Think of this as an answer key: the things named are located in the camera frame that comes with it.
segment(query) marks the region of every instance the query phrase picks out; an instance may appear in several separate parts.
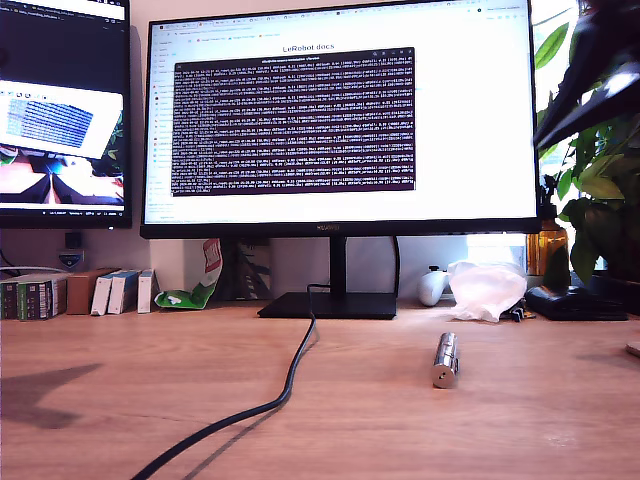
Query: white game controller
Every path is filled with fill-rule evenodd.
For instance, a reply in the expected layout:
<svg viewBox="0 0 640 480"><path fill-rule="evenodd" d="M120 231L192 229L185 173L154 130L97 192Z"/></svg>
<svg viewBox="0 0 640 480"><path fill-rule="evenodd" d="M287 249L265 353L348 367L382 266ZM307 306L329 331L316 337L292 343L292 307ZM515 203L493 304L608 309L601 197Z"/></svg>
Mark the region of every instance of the white game controller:
<svg viewBox="0 0 640 480"><path fill-rule="evenodd" d="M418 298L427 307L433 307L449 285L449 274L440 270L427 273L418 281Z"/></svg>

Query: metal cylinder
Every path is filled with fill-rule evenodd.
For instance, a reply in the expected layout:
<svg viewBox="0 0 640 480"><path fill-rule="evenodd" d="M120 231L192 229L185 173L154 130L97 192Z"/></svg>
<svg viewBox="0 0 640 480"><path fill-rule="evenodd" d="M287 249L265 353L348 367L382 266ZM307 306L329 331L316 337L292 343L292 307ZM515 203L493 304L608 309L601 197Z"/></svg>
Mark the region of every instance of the metal cylinder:
<svg viewBox="0 0 640 480"><path fill-rule="evenodd" d="M453 332L440 337L436 358L431 367L431 380L438 388L452 388L458 378L458 337Z"/></svg>

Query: white plastic bag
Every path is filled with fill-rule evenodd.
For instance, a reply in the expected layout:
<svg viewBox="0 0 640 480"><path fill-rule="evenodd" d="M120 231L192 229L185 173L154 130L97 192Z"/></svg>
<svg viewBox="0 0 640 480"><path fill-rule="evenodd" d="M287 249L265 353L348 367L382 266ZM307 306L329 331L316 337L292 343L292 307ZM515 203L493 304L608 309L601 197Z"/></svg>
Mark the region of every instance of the white plastic bag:
<svg viewBox="0 0 640 480"><path fill-rule="evenodd" d="M456 299L449 313L460 320L498 322L500 314L527 290L526 274L512 263L476 264L465 260L450 264L447 271Z"/></svg>

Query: huawei logo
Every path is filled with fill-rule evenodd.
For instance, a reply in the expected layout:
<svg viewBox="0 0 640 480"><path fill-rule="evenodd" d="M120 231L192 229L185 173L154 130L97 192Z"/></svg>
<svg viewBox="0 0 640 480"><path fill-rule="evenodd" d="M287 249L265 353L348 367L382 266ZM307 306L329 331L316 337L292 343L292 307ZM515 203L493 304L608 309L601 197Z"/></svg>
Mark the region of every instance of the huawei logo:
<svg viewBox="0 0 640 480"><path fill-rule="evenodd" d="M321 232L337 232L340 230L340 225L328 224L328 225L317 225L316 229Z"/></svg>

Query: plastic bag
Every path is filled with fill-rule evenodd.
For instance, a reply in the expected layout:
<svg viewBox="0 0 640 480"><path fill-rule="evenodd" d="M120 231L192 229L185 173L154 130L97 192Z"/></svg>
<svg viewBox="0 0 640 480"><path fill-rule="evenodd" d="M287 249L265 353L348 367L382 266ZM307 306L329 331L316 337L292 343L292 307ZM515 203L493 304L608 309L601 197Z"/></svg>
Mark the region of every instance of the plastic bag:
<svg viewBox="0 0 640 480"><path fill-rule="evenodd" d="M456 299L450 313L460 320L498 322L500 314L520 300L527 290L527 276L512 263L449 265L449 286Z"/></svg>
<svg viewBox="0 0 640 480"><path fill-rule="evenodd" d="M195 286L192 292L184 290L168 290L160 292L156 298L159 307L190 308L202 310L211 294L215 291L220 272L222 271L222 253L220 252L220 240L211 238L202 245L204 250L205 268L204 277Z"/></svg>

